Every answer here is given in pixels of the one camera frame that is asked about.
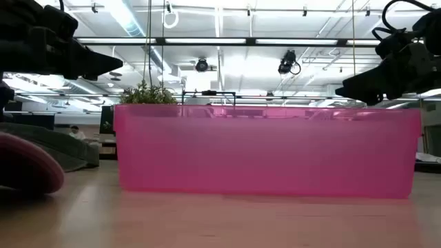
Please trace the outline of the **person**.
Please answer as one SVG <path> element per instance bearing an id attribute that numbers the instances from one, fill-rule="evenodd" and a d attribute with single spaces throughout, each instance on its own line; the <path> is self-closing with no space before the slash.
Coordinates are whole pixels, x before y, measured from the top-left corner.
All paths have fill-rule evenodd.
<path id="1" fill-rule="evenodd" d="M 75 138 L 75 139 L 77 139 L 77 140 L 81 140 L 81 141 L 83 141 L 83 140 L 86 139 L 85 134 L 84 134 L 84 133 L 79 129 L 79 127 L 76 126 L 76 125 L 72 125 L 72 126 L 70 127 L 70 133 L 69 133 L 69 135 L 70 135 L 72 138 Z"/>

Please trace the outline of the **thin black frame stand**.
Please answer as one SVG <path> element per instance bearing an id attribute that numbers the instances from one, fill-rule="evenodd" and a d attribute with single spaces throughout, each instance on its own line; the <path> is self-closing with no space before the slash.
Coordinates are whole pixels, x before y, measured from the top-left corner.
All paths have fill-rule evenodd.
<path id="1" fill-rule="evenodd" d="M 182 91 L 180 94 L 181 97 L 181 103 L 184 104 L 184 98 L 186 95 L 190 95 L 192 98 L 198 98 L 199 96 L 207 96 L 208 98 L 214 98 L 215 96 L 222 96 L 224 99 L 227 99 L 227 95 L 231 95 L 233 97 L 233 102 L 232 105 L 235 106 L 236 105 L 236 93 L 235 92 L 226 92 L 226 91 L 216 91 L 216 90 L 204 90 L 204 91 L 193 91 L 193 92 L 188 92 L 188 91 Z"/>

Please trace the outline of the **white flat object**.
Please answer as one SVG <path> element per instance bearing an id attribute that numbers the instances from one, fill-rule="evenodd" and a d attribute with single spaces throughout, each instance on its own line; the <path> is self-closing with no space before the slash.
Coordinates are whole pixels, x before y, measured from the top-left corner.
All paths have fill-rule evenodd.
<path id="1" fill-rule="evenodd" d="M 421 161 L 421 162 L 425 162 L 425 163 L 438 163 L 438 164 L 441 164 L 441 157 L 434 156 L 434 155 L 431 155 L 431 154 L 422 153 L 422 152 L 417 152 L 416 153 L 416 160 L 417 161 Z"/>

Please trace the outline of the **black sign board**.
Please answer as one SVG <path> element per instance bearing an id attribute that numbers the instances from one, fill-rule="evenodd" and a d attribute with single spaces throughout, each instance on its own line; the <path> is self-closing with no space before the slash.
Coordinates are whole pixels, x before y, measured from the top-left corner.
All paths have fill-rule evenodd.
<path id="1" fill-rule="evenodd" d="M 106 105 L 101 108 L 100 134 L 114 134 L 114 106 Z"/>

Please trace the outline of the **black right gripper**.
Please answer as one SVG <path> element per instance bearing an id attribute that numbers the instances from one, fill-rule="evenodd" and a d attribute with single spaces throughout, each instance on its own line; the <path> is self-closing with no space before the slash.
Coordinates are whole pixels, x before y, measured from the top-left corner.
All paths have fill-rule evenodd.
<path id="1" fill-rule="evenodd" d="M 379 95 L 394 100 L 437 87 L 441 87 L 441 56 L 430 53 L 422 43 L 410 43 L 387 55 L 381 65 L 343 80 L 335 94 L 374 106 L 384 100 Z"/>

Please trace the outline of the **black metal rig frame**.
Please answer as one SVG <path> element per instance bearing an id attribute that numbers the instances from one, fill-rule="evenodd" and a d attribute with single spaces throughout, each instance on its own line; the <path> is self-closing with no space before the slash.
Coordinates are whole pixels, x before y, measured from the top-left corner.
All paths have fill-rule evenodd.
<path id="1" fill-rule="evenodd" d="M 375 39 L 321 39 L 321 38 L 258 38 L 258 37 L 78 37 L 83 45 L 159 45 L 159 46 L 269 46 L 269 47 L 319 47 L 319 48 L 374 48 L 380 42 Z"/>

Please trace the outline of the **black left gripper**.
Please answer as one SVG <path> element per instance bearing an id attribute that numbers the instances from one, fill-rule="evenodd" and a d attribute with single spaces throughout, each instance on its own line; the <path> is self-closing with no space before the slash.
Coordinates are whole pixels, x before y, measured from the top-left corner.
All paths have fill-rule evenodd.
<path id="1" fill-rule="evenodd" d="M 73 38 L 76 26 L 57 31 L 32 29 L 32 72 L 59 74 L 67 79 L 97 81 L 98 76 L 123 66 L 122 60 L 94 52 Z"/>

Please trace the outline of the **pink translucent plastic bin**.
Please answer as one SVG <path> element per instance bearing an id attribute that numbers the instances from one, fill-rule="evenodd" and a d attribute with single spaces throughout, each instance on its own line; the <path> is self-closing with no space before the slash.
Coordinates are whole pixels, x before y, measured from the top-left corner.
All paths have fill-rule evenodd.
<path id="1" fill-rule="evenodd" d="M 128 190 L 406 198 L 417 109 L 123 104 L 114 108 Z"/>

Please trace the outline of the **maroon red cap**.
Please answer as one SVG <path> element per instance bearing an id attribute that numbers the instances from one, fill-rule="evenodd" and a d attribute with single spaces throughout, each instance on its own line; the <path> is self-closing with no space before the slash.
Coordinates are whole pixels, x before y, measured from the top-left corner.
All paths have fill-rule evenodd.
<path id="1" fill-rule="evenodd" d="M 0 186 L 51 194 L 63 183 L 63 169 L 51 155 L 30 141 L 0 132 Z"/>

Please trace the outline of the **green potted plant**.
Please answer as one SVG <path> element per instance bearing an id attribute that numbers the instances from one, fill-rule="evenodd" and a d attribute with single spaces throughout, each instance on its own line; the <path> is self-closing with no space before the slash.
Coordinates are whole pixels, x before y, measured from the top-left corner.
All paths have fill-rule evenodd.
<path id="1" fill-rule="evenodd" d="M 149 85 L 145 81 L 136 87 L 124 90 L 120 104 L 164 104 L 176 105 L 176 99 L 162 85 Z"/>

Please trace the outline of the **dark grey cap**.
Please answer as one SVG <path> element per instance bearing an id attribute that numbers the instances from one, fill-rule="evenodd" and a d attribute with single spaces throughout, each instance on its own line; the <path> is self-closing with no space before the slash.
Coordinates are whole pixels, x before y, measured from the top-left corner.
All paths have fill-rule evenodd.
<path id="1" fill-rule="evenodd" d="M 99 147 L 44 127 L 17 123 L 0 123 L 0 132 L 23 138 L 45 150 L 64 172 L 98 167 Z"/>

